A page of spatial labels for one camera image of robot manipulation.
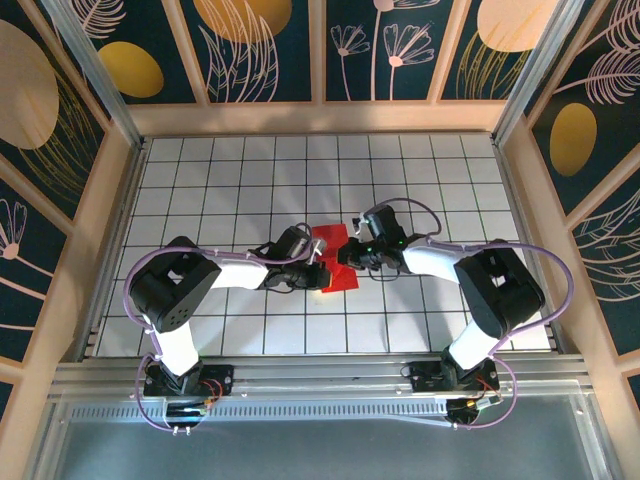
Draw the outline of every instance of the cable connector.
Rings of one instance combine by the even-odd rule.
[[[493,407],[494,405],[498,405],[500,403],[502,403],[502,397],[499,397],[498,395],[494,395],[493,397],[485,397],[485,398],[476,400],[476,408],[478,409],[479,412],[481,412],[486,408]]]

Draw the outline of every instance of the white line drawing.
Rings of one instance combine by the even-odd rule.
[[[0,261],[17,260],[43,275],[53,277],[53,273],[34,265],[20,256],[20,242],[24,237],[26,226],[27,207],[20,202],[15,202],[12,210],[9,207],[9,202],[4,198],[0,198]],[[0,277],[0,283],[38,300],[44,301],[45,299],[44,294],[6,278]]]
[[[124,0],[68,0],[89,38],[105,40],[127,15]]]
[[[585,43],[578,54],[584,52],[606,35],[609,45],[619,52],[640,48],[640,0],[620,0],[609,19],[609,26]]]
[[[384,27],[384,46],[391,65],[389,80],[389,100],[393,100],[393,80],[396,68],[407,65],[430,62],[434,58],[434,49],[427,48],[431,43],[429,27],[407,25],[398,37],[398,24]]]
[[[373,0],[373,5],[378,13],[373,29],[373,47],[371,49],[371,100],[376,99],[376,63],[378,53],[378,34],[380,32],[380,20],[383,12],[392,10],[409,10],[413,8],[431,7],[440,3],[440,0]]]
[[[587,78],[569,83],[558,89],[560,93],[577,85],[584,85],[592,103],[624,104],[640,86],[640,50],[620,52],[611,50],[596,60]]]
[[[574,234],[589,279],[604,302],[640,298],[640,190],[624,204],[586,218]]]
[[[199,26],[209,51],[207,90],[219,103],[256,102],[265,94],[270,102],[279,78],[278,51],[271,29],[264,18],[256,17],[246,1],[248,28],[231,0],[221,3],[224,16],[212,2],[203,2],[207,23],[220,34],[211,35]]]
[[[587,42],[583,52],[606,36],[611,51],[604,53],[591,67],[587,78],[560,88],[553,94],[584,85],[592,103],[624,104],[640,86],[640,0],[620,0],[609,19],[609,26]]]
[[[344,59],[349,55],[356,55],[358,53],[368,52],[371,49],[371,44],[365,42],[367,36],[362,31],[362,25],[357,27],[349,25],[342,31],[340,25],[331,27],[331,39],[336,46],[338,55],[340,55],[340,63],[342,66],[342,81],[344,83],[344,91],[347,94],[347,100],[351,101],[351,95],[349,94],[349,86],[347,84],[347,72],[344,67]]]

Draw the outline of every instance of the metal extrusion bar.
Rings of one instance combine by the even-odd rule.
[[[129,143],[140,148],[140,133],[133,123],[124,100],[116,90],[109,73],[98,57],[89,38],[82,30],[82,26],[71,7],[71,2],[60,0],[42,0],[53,24],[73,53],[76,61],[82,67],[84,74],[91,81],[98,97],[109,111],[113,119],[122,128],[122,132]]]
[[[556,5],[538,45],[527,59],[527,63],[509,95],[509,101],[498,120],[495,129],[495,142],[498,147],[504,144],[522,116],[527,103],[578,19],[583,3],[584,0],[560,0]]]
[[[400,371],[411,361],[437,360],[431,355],[371,355],[336,357],[219,357],[205,364],[234,365],[233,392],[229,401],[357,400],[458,397],[459,392],[414,394]],[[505,353],[518,384],[531,395],[566,393],[579,388],[591,391],[586,366],[579,355],[554,353]],[[58,367],[49,397],[53,401],[129,399],[139,359],[88,359],[82,364]],[[502,383],[506,372],[498,370]]]

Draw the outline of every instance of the aluminum frame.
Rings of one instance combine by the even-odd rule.
[[[437,358],[435,354],[207,358],[206,364],[231,363],[236,370],[233,393],[219,402],[219,413],[205,423],[390,418],[442,426],[429,418],[441,416],[451,392],[413,393],[400,373],[407,362]],[[622,478],[581,356],[505,353],[501,358],[516,373],[519,395],[569,398],[593,478]],[[74,421],[143,421],[132,400],[138,362],[91,359],[60,364],[42,419],[41,442],[33,447],[25,479],[51,478]],[[510,378],[501,369],[499,377],[509,397]],[[162,418],[162,402],[145,400],[144,405],[152,417]]]
[[[584,0],[560,0],[551,14],[549,23],[545,27],[538,45],[531,55],[516,81],[507,105],[498,120],[494,135],[496,145],[501,147],[509,134],[520,120],[527,103],[536,88],[557,57],[565,38],[578,20]]]
[[[141,136],[138,128],[133,123],[133,118],[129,114],[120,92],[116,89],[107,69],[98,57],[98,52],[85,35],[71,2],[42,0],[42,6],[80,64],[82,71],[91,81],[97,96],[120,126],[129,143],[140,148]]]

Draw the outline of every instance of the yellow circle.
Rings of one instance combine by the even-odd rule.
[[[596,143],[598,125],[589,107],[570,103],[562,110],[551,128],[551,164],[565,177],[584,167]]]
[[[31,38],[0,20],[0,138],[39,148],[56,128],[60,98],[53,67]]]
[[[162,90],[160,65],[145,50],[129,42],[113,42],[98,51],[116,88],[136,98],[153,97]]]
[[[499,52],[524,52],[536,46],[557,0],[482,0],[478,34]]]
[[[193,0],[193,4],[217,35],[234,42],[254,43],[262,39],[262,34],[249,21],[245,1],[256,17],[258,28],[262,17],[274,37],[289,23],[291,0]]]

